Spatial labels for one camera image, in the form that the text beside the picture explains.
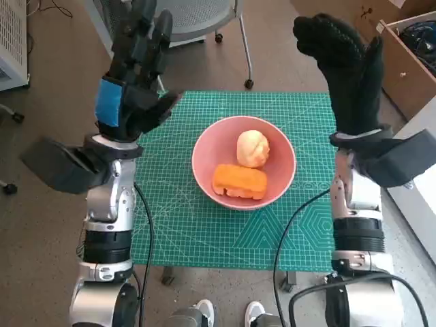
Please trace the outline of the black left hand blue tape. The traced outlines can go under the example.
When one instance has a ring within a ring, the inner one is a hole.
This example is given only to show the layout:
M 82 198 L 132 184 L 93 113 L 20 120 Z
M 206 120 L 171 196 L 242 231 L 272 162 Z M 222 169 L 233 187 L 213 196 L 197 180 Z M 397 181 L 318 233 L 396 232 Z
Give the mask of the black left hand blue tape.
M 95 116 L 99 133 L 116 142 L 134 142 L 160 126 L 181 97 L 160 95 L 158 78 L 167 63 L 172 14 L 156 15 L 156 1 L 134 1 L 114 34 L 109 70 L 99 84 Z

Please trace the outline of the black gloved right hand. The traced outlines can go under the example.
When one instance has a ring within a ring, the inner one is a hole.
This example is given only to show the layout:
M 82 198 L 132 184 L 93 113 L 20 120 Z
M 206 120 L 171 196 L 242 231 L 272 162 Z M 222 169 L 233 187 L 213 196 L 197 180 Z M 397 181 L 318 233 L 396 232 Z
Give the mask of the black gloved right hand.
M 383 40 L 364 45 L 357 31 L 328 14 L 294 20 L 298 50 L 316 60 L 330 93 L 337 131 L 357 136 L 379 127 Z

